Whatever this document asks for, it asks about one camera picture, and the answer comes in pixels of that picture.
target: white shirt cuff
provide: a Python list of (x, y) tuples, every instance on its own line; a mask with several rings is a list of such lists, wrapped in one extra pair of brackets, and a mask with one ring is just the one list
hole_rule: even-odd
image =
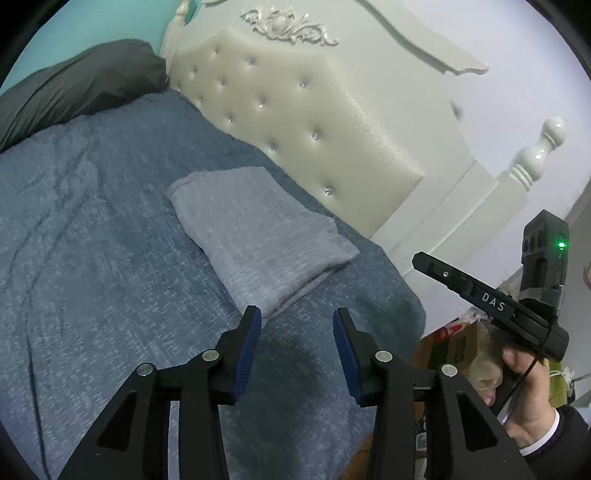
[(536, 450), (541, 449), (552, 438), (552, 435), (556, 433), (556, 429), (558, 428), (558, 424), (560, 423), (560, 413), (558, 413), (558, 410), (556, 409), (554, 409), (554, 411), (556, 412), (556, 418), (554, 419), (554, 423), (550, 427), (550, 430), (548, 430), (548, 433), (546, 433), (546, 435), (544, 435), (537, 442), (534, 442), (531, 445), (528, 445), (527, 447), (519, 450), (520, 454), (522, 454), (523, 456), (527, 456), (534, 453)]

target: blue blanket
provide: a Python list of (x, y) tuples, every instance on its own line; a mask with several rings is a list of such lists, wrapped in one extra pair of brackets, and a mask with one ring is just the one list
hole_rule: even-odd
[[(192, 171), (241, 166), (265, 167), (306, 208), (333, 216), (172, 91), (0, 155), (0, 421), (40, 478), (42, 452), (57, 478), (134, 367), (184, 363), (238, 324), (165, 193)], [(420, 303), (383, 251), (337, 225), (360, 255), (269, 322), (246, 394), (220, 409), (232, 480), (333, 480), (371, 431), (374, 412), (347, 391), (335, 308), (404, 358), (423, 331)]]

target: dark sleeve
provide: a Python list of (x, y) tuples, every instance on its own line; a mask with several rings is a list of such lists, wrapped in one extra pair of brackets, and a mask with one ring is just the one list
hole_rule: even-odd
[(588, 459), (587, 424), (573, 407), (558, 408), (560, 422), (555, 434), (525, 460), (537, 480), (574, 480)]

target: light gray towel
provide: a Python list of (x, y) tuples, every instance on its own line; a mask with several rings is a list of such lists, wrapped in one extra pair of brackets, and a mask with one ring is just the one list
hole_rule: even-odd
[(238, 310), (256, 305), (264, 323), (359, 253), (263, 167), (196, 171), (167, 196)]

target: dark gray pillow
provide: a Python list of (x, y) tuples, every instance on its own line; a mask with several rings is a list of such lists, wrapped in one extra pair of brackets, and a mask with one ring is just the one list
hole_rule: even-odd
[(89, 48), (39, 70), (0, 96), (0, 152), (78, 115), (115, 108), (167, 82), (166, 62), (141, 40)]

